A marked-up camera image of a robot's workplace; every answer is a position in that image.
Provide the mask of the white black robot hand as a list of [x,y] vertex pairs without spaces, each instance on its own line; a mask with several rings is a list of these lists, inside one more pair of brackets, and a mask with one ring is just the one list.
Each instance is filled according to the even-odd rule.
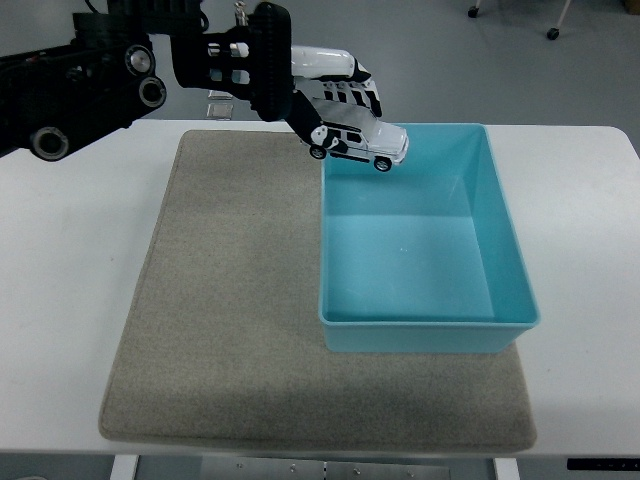
[[[371,73],[347,51],[311,47],[291,47],[291,73],[298,81],[318,81],[322,84],[324,100],[348,113],[365,108],[376,117],[382,116],[379,93]],[[298,137],[312,147],[344,153],[346,145],[329,131],[304,92],[292,91],[292,104],[286,123]]]

